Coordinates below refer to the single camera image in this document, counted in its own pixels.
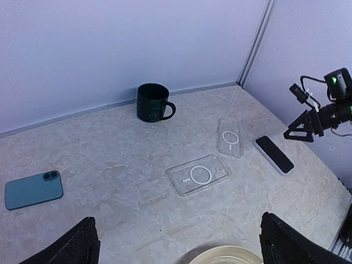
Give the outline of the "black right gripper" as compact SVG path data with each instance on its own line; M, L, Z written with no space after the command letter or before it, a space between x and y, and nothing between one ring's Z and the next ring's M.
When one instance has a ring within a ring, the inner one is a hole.
M302 142L314 142L313 133L319 137L324 136L319 113L315 109L304 111L296 118L283 133L287 140L296 140Z

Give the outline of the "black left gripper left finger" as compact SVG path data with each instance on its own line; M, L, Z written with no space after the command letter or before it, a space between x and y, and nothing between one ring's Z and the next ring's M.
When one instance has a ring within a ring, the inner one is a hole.
M101 242L94 217L85 217L50 246L22 263L98 263Z

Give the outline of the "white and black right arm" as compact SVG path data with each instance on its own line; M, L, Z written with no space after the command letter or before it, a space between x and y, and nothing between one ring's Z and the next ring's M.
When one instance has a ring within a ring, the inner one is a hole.
M304 79L326 84L331 104L322 107L305 88ZM351 122L351 75L347 68L333 71L325 75L323 80L303 75L300 82L300 86L293 84L289 91L301 104L311 109L304 111L288 126L283 134L285 139L314 142L314 135L323 137L325 130L334 130L342 123Z

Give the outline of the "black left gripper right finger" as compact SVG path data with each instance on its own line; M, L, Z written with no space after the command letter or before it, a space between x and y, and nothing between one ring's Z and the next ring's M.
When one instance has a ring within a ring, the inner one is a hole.
M261 220L260 244L264 264L330 264L350 261L313 243L273 213Z

